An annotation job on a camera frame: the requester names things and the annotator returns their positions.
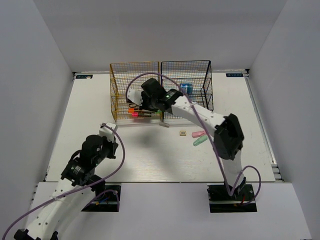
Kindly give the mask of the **pink cap highlighter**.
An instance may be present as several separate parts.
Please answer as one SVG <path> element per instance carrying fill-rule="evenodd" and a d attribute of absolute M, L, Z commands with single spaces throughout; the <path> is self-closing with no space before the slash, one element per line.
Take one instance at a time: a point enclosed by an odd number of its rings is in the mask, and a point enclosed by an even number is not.
<path fill-rule="evenodd" d="M 133 118 L 151 118 L 152 114 L 150 112 L 133 112 L 131 116 Z"/>

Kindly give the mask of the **grey eraser block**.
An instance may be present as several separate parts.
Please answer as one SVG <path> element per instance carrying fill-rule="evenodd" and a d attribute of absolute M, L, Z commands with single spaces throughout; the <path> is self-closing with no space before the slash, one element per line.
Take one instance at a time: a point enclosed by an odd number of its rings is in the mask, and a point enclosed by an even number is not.
<path fill-rule="evenodd" d="M 159 125 L 162 126 L 162 127 L 166 127 L 166 128 L 169 128 L 170 125 L 166 122 L 159 122 Z"/>

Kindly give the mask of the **blue tape box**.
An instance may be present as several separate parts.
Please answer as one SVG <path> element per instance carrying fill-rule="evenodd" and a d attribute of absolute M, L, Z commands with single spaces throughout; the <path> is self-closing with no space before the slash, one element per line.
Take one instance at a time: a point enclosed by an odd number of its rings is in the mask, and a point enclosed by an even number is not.
<path fill-rule="evenodd" d="M 188 95 L 193 94 L 193 85 L 191 83 L 181 83 L 180 88 L 184 90 Z"/>

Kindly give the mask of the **black handled scissors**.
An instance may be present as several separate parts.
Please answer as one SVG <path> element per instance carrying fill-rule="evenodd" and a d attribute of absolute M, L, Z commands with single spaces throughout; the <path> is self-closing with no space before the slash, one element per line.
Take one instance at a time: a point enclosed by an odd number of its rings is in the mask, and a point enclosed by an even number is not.
<path fill-rule="evenodd" d="M 129 106 L 129 108 L 136 108 L 137 107 L 137 105 L 135 103 L 129 103 L 128 106 Z"/>

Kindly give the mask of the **orange cap highlighter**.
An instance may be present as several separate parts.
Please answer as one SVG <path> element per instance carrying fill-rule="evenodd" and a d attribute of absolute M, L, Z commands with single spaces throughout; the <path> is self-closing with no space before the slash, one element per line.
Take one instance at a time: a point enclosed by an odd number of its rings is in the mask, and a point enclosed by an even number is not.
<path fill-rule="evenodd" d="M 128 112 L 129 113 L 134 113 L 134 112 L 137 112 L 138 110 L 139 110 L 138 108 L 129 108 Z"/>

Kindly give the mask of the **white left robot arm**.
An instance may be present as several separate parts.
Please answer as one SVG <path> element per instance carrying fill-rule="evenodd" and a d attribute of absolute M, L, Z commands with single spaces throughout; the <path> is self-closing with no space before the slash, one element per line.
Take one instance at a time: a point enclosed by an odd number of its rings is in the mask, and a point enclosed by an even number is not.
<path fill-rule="evenodd" d="M 119 144 L 112 133 L 89 135 L 74 152 L 61 173 L 49 200 L 32 209 L 35 219 L 15 232 L 15 240 L 57 240 L 74 217 L 90 203 L 109 192 L 106 178 L 95 174 L 105 159 L 115 159 Z"/>

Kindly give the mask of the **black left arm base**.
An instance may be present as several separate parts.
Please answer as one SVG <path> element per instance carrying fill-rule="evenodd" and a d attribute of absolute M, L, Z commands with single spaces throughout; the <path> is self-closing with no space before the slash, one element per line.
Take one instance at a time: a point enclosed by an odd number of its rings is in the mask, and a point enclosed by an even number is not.
<path fill-rule="evenodd" d="M 87 204 L 82 212 L 117 213 L 120 210 L 121 184 L 105 185 L 104 193 Z"/>

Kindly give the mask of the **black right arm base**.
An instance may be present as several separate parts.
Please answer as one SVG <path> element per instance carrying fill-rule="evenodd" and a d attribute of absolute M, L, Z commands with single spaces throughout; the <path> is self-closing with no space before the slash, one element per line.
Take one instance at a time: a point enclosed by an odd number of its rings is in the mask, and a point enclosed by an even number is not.
<path fill-rule="evenodd" d="M 207 186 L 210 213 L 255 213 L 257 205 L 251 184 L 246 184 L 237 196 L 229 196 L 224 185 Z"/>

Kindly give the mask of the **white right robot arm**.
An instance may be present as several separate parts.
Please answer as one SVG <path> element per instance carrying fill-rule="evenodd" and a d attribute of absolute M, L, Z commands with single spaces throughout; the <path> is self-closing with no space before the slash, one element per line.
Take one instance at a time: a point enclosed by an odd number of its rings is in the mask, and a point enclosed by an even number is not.
<path fill-rule="evenodd" d="M 182 117 L 207 130 L 222 161 L 226 195 L 233 200 L 242 196 L 246 184 L 241 162 L 244 134 L 238 117 L 232 113 L 228 116 L 214 113 L 190 102 L 179 90 L 166 91 L 155 78 L 148 79 L 141 87 L 141 107 Z"/>

